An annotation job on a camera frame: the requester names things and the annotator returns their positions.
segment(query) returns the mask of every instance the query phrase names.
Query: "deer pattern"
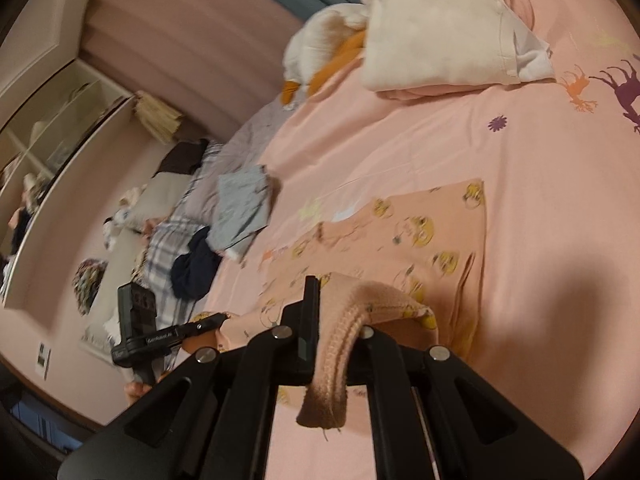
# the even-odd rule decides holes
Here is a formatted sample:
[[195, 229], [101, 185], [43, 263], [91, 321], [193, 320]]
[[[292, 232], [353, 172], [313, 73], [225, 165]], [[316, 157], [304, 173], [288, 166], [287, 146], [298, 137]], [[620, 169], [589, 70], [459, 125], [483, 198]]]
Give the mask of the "deer pattern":
[[[640, 57], [636, 54], [634, 54], [634, 57], [640, 61]], [[608, 66], [607, 70], [615, 69], [622, 72], [625, 77], [624, 82], [618, 83], [609, 72], [606, 72], [606, 70], [600, 70], [600, 73], [607, 76], [606, 78], [590, 76], [590, 79], [598, 79], [613, 88], [618, 102], [625, 110], [623, 115], [634, 124], [634, 131], [640, 134], [640, 115], [638, 115], [638, 112], [636, 112], [633, 107], [634, 101], [640, 96], [640, 81], [638, 81], [638, 73], [628, 59], [623, 59], [622, 63], [629, 65], [630, 71], [628, 73], [624, 68], [619, 66]]]
[[[589, 79], [587, 78], [584, 71], [579, 67], [575, 66], [576, 72], [564, 72], [564, 77], [560, 78], [558, 82], [561, 84], [566, 92], [569, 94], [571, 98], [571, 103], [574, 105], [575, 109], [579, 112], [591, 112], [593, 114], [593, 110], [596, 106], [598, 106], [597, 101], [585, 101], [580, 97], [580, 94], [584, 91], [587, 86], [589, 86]], [[572, 81], [567, 81], [566, 78], [572, 76]]]

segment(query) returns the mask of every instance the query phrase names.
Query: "wall outlet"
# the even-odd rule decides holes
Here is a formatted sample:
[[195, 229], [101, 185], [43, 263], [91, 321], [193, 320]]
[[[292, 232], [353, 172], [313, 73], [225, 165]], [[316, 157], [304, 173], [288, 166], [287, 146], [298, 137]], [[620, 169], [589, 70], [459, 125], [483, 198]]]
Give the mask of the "wall outlet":
[[50, 357], [51, 348], [44, 343], [40, 343], [40, 346], [38, 347], [38, 357], [36, 358], [36, 373], [43, 379], [47, 378]]

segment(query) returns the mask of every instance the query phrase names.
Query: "orange deer print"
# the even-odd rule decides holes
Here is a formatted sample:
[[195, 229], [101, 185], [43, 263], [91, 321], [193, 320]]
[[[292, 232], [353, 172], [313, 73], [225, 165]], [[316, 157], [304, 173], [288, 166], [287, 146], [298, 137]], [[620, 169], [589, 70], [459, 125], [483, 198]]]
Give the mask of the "orange deer print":
[[574, 81], [569, 83], [564, 77], [560, 78], [558, 84], [561, 84], [566, 92], [569, 94], [571, 98], [571, 103], [574, 105], [575, 109], [579, 112], [591, 112], [593, 114], [593, 110], [598, 103], [596, 101], [585, 101], [580, 97], [582, 91], [589, 86], [589, 78], [587, 78], [586, 74], [579, 66], [575, 66], [575, 69], [580, 72], [580, 75], [574, 72], [564, 72], [565, 77], [569, 77], [570, 75], [574, 77]]

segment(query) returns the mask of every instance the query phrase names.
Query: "beige tassel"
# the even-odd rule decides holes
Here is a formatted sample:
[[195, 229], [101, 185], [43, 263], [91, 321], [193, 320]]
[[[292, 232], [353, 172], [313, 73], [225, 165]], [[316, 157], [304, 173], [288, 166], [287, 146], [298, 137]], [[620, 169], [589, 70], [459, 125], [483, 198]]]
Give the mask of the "beige tassel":
[[163, 144], [172, 142], [183, 115], [145, 91], [138, 91], [136, 95], [136, 116], [142, 125]]

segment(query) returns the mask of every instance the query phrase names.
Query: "purple deer print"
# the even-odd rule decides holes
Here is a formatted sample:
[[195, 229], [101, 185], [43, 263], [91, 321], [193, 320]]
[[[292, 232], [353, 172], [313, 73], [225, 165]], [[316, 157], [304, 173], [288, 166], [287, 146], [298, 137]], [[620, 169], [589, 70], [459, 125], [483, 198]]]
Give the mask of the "purple deer print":
[[[637, 60], [640, 60], [640, 57], [635, 54], [634, 57]], [[630, 75], [625, 71], [625, 69], [620, 68], [619, 66], [607, 66], [607, 70], [613, 70], [615, 68], [625, 75], [625, 81], [622, 84], [618, 84], [616, 80], [613, 79], [613, 76], [604, 70], [600, 70], [600, 73], [606, 74], [609, 77], [608, 79], [597, 76], [589, 76], [589, 78], [599, 79], [613, 88], [618, 102], [625, 109], [623, 115], [635, 124], [634, 131], [640, 134], [640, 115], [638, 115], [638, 112], [633, 108], [634, 101], [638, 96], [640, 96], [640, 81], [638, 81], [638, 74], [634, 66], [626, 59], [623, 59], [622, 62], [629, 65], [629, 68], [631, 69]]]

